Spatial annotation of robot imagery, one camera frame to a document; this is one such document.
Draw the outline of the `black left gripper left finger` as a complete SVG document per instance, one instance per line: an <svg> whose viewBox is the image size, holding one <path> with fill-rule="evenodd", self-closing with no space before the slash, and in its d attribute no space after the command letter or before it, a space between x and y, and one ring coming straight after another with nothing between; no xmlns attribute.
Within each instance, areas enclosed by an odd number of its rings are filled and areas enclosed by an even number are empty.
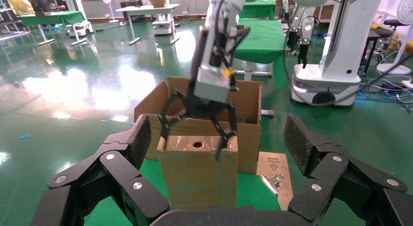
<svg viewBox="0 0 413 226"><path fill-rule="evenodd" d="M148 226L169 210L168 200L142 176L151 142L150 118L109 135L97 151L48 181L32 219L34 226L82 226L97 204L110 197L134 226Z"/></svg>

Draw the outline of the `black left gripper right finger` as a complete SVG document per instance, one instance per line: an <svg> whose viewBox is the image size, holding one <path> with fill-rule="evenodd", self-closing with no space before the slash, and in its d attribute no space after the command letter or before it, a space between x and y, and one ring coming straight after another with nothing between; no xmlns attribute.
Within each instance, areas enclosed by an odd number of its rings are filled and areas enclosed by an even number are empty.
<svg viewBox="0 0 413 226"><path fill-rule="evenodd" d="M317 226L339 199L368 226L412 225L413 197L401 180L356 159L335 138L310 130L296 116L286 121L284 142L307 178L289 212Z"/></svg>

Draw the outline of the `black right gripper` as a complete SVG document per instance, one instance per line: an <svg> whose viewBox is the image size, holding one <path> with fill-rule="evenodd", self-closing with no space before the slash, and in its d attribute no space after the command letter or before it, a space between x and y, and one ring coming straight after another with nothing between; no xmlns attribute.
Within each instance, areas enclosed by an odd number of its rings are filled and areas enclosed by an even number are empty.
<svg viewBox="0 0 413 226"><path fill-rule="evenodd" d="M226 73L228 61L219 50L226 45L216 45L215 32L207 27L200 27L195 52L192 58L189 85L186 96L179 91L174 91L161 112L158 114L159 122L162 126L161 137L167 141L171 127L191 116L210 118L216 128L221 140L215 152L215 160L218 161L221 151L227 147L231 137L237 135L236 111L232 103L227 98L232 87L230 74ZM185 108L168 119L167 112L176 99L185 101ZM216 115L224 109L228 110L229 128L224 130L216 119Z"/></svg>

